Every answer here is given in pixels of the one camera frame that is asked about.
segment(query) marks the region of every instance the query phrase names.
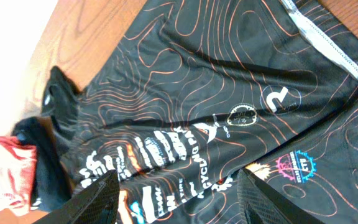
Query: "wooden table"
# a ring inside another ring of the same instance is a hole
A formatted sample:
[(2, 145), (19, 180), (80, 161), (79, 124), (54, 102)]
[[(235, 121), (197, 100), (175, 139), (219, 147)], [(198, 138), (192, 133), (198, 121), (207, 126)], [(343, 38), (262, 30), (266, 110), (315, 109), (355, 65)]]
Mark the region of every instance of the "wooden table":
[[(24, 116), (39, 111), (52, 66), (58, 65), (79, 89), (101, 69), (146, 0), (59, 0), (25, 72)], [(320, 0), (358, 37), (358, 0)], [(0, 223), (32, 223), (44, 212), (17, 218), (0, 212)]]

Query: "black clothing item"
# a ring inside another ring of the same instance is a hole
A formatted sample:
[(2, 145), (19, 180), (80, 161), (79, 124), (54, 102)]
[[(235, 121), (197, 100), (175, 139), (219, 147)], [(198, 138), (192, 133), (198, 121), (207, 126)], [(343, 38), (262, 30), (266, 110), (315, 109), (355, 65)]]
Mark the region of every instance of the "black clothing item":
[(68, 145), (74, 135), (77, 120), (76, 96), (74, 83), (67, 79), (58, 67), (53, 67), (50, 80), (43, 96), (42, 116), (50, 116), (57, 154), (61, 156), (68, 151)]
[(247, 169), (239, 172), (237, 193), (243, 223), (322, 223)]
[(117, 172), (110, 170), (62, 208), (49, 213), (36, 223), (115, 223), (118, 196)]
[(70, 189), (46, 130), (37, 118), (28, 118), (15, 125), (12, 135), (23, 145), (37, 147), (32, 210), (51, 212), (60, 208), (71, 198)]
[[(315, 0), (296, 5), (358, 65), (346, 27)], [(82, 188), (117, 170), (118, 223), (240, 222), (244, 166), (318, 220), (358, 223), (358, 81), (280, 1), (149, 1), (66, 106), (60, 159)]]

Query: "round badge graphic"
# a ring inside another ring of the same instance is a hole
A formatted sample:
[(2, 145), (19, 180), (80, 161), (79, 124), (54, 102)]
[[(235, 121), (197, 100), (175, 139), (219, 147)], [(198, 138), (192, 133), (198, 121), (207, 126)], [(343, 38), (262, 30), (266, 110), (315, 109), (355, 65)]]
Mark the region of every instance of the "round badge graphic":
[(266, 113), (286, 114), (297, 110), (302, 102), (301, 93), (291, 87), (269, 85), (262, 91), (260, 105)]
[(226, 123), (231, 126), (250, 126), (257, 122), (258, 113), (252, 105), (242, 103), (230, 110)]

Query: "red cloth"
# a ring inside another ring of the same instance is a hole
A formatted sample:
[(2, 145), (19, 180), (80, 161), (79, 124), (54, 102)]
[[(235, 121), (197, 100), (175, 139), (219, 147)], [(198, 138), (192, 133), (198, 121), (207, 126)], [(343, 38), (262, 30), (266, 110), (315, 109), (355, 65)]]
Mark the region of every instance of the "red cloth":
[(35, 146), (0, 137), (0, 211), (9, 208), (17, 216), (29, 212), (36, 162)]

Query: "blue gear graphic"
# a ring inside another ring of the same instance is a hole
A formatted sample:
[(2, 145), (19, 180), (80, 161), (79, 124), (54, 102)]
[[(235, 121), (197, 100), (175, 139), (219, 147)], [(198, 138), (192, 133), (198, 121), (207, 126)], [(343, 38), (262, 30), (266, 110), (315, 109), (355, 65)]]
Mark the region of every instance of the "blue gear graphic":
[(295, 153), (297, 153), (298, 155), (302, 155), (303, 157), (308, 159), (311, 164), (310, 173), (302, 177), (303, 182), (306, 182), (307, 180), (309, 180), (310, 177), (314, 177), (314, 172), (316, 172), (316, 163), (313, 162), (313, 157), (309, 156), (307, 152), (301, 152), (300, 150), (297, 150), (295, 151)]

